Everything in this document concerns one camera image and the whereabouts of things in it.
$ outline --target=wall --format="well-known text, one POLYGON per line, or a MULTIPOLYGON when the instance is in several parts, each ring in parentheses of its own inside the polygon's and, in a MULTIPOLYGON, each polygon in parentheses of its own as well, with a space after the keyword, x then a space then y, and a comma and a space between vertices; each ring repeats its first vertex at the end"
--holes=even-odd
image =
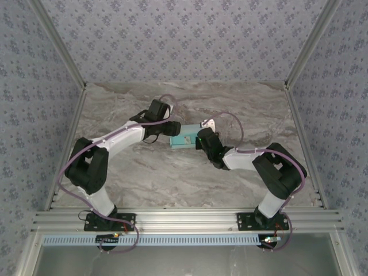
POLYGON ((325 0, 42 0, 87 82, 284 80, 325 0))
POLYGON ((26 0, 0 1, 0 275, 42 210, 79 89, 26 0))
POLYGON ((343 0, 293 88, 331 208, 368 275, 368 3, 343 0))

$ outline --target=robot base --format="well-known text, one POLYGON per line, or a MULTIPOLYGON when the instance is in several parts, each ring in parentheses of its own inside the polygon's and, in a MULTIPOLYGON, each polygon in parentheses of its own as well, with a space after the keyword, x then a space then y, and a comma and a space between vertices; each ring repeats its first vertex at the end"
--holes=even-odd
MULTIPOLYGON (((133 213, 117 213, 114 215, 115 219, 127 220, 132 224, 136 223, 136 214, 133 213)), ((117 223, 114 221, 108 221, 104 218, 97 216, 95 213, 90 213, 86 216, 85 228, 86 232, 133 232, 134 229, 128 224, 117 223)))
POLYGON ((277 213, 272 218, 272 223, 269 223, 267 227, 259 225, 255 219, 255 213, 237 213, 237 228, 239 231, 261 231, 261 230, 280 230, 277 225, 280 225, 283 230, 289 230, 289 223, 286 216, 277 213))

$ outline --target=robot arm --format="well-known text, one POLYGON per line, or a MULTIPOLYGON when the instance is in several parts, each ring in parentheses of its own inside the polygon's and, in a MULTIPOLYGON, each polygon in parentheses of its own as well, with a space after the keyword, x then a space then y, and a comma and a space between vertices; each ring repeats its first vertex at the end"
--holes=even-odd
POLYGON ((169 117, 170 110, 171 107, 168 104, 155 99, 148 110, 133 116, 115 131, 92 140, 82 137, 76 141, 71 158, 88 145, 102 140, 101 144, 82 154, 65 171, 65 176, 84 194, 95 210, 104 216, 116 214, 116 207, 105 189, 108 161, 124 148, 143 141, 151 135, 178 135, 181 124, 169 121, 159 125, 138 125, 122 132, 119 131, 137 123, 162 121, 169 117))
MULTIPOLYGON (((195 146, 198 150, 204 150, 208 159, 218 169, 245 169, 259 173, 269 191, 254 213, 256 222, 264 228, 273 223, 285 200, 301 183, 300 173, 288 160, 268 152, 239 153, 233 147, 223 146, 218 135, 210 128, 198 132, 195 146)), ((306 170, 283 146, 272 143, 267 149, 280 152, 294 160, 306 177, 306 170)))

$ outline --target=marble surface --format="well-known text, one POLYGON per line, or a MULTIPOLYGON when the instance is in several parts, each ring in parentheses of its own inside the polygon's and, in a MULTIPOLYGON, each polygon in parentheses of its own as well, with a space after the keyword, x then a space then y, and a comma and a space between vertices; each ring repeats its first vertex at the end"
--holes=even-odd
MULTIPOLYGON (((196 124, 219 111, 231 111, 243 124, 241 148, 267 147, 279 142, 306 167, 295 124, 282 86, 253 82, 124 83, 87 85, 87 96, 75 140, 104 135, 160 95, 178 99, 176 120, 196 124)), ((215 119, 220 139, 235 145, 237 122, 228 115, 215 119)), ((63 184, 77 189, 68 179, 63 184)), ((139 143, 117 154, 109 163, 106 189, 117 206, 256 207, 267 188, 255 171, 218 170, 202 151, 171 149, 168 137, 154 144, 139 143)), ((83 206, 59 192, 54 206, 83 206)), ((317 205, 310 177, 290 205, 317 205)))

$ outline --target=wire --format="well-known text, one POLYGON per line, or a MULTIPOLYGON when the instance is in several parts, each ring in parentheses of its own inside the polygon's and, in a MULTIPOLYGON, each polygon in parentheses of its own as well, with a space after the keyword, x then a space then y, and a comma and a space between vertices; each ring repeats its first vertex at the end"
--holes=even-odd
POLYGON ((165 122, 168 122, 170 121, 174 116, 175 116, 175 113, 177 111, 177 99, 175 99, 174 96, 172 96, 171 94, 165 94, 165 95, 162 95, 160 97, 160 99, 163 99, 164 97, 169 97, 171 98, 172 101, 174 101, 174 106, 172 108, 172 111, 170 113, 170 116, 167 118, 167 119, 164 119, 162 121, 158 121, 158 122, 145 122, 145 123, 140 123, 140 124, 132 124, 132 125, 128 125, 126 128, 122 128, 122 129, 118 129, 116 130, 115 132, 111 133, 110 135, 107 135, 105 137, 102 137, 101 140, 98 140, 98 141, 95 141, 93 142, 92 144, 88 145, 87 147, 85 147, 84 149, 80 150, 79 152, 77 152, 73 157, 70 158, 70 160, 62 167, 62 169, 60 170, 59 174, 57 175, 57 179, 56 179, 56 183, 58 185, 58 187, 60 188, 60 190, 62 190, 63 192, 65 192, 66 194, 72 196, 72 197, 75 197, 81 201, 83 201, 90 209, 92 212, 94 212, 96 215, 98 215, 99 217, 102 217, 103 219, 105 220, 110 220, 110 221, 115 221, 115 222, 118 222, 118 223, 123 223, 123 224, 128 224, 130 225, 131 227, 133 227, 133 229, 135 230, 135 232, 137 233, 137 237, 136 237, 136 240, 135 242, 133 243, 132 246, 130 246, 129 248, 127 249, 124 249, 124 250, 114 250, 114 251, 109 251, 111 254, 120 254, 120 253, 126 253, 126 252, 129 252, 129 251, 132 251, 138 244, 138 241, 139 241, 139 231, 138 231, 138 228, 132 224, 130 221, 127 221, 127 220, 121 220, 119 218, 113 218, 113 217, 107 217, 107 216, 104 216, 103 214, 101 214, 99 211, 97 211, 96 209, 94 209, 94 207, 92 206, 91 203, 88 202, 88 200, 86 200, 85 198, 77 195, 77 194, 74 194, 72 193, 71 191, 67 190, 61 183, 61 179, 62 179, 62 176, 64 174, 64 172, 66 171, 66 169, 78 158, 80 157, 83 153, 85 153, 86 151, 90 150, 91 148, 93 148, 95 145, 99 145, 101 144, 103 141, 106 141, 106 140, 109 140, 111 139, 112 137, 114 137, 115 135, 118 135, 122 132, 125 132, 131 128, 135 128, 135 127, 142 127, 142 126, 146 126, 146 125, 159 125, 159 124, 163 124, 165 122))
POLYGON ((87 220, 84 220, 84 219, 80 218, 80 217, 81 217, 81 213, 83 213, 83 212, 89 212, 89 213, 92 213, 92 211, 90 211, 90 210, 82 210, 82 211, 80 211, 80 212, 78 213, 78 219, 80 219, 80 220, 82 220, 82 221, 87 221, 87 220))
POLYGON ((209 120, 212 120, 213 118, 216 118, 216 117, 218 117, 219 115, 222 115, 222 114, 228 114, 228 115, 232 116, 237 121, 237 123, 239 124, 240 131, 241 131, 241 138, 240 138, 238 144, 235 146, 235 148, 237 149, 240 146, 240 144, 243 142, 243 139, 244 139, 244 129, 243 129, 242 123, 240 122, 239 118, 236 117, 234 114, 232 114, 231 112, 227 112, 227 111, 218 112, 215 115, 212 115, 211 117, 209 117, 209 119, 207 119, 203 123, 203 125, 207 124, 209 122, 209 120))
POLYGON ((156 142, 157 141, 157 139, 159 138, 159 136, 158 135, 156 135, 156 139, 155 140, 153 140, 152 142, 147 142, 146 140, 142 140, 142 142, 144 142, 144 143, 146 143, 146 144, 153 144, 154 142, 156 142))
POLYGON ((280 229, 281 229, 281 231, 282 231, 281 239, 283 239, 283 228, 282 228, 282 226, 281 226, 281 225, 279 225, 278 223, 275 223, 275 226, 276 226, 276 228, 280 228, 280 229))

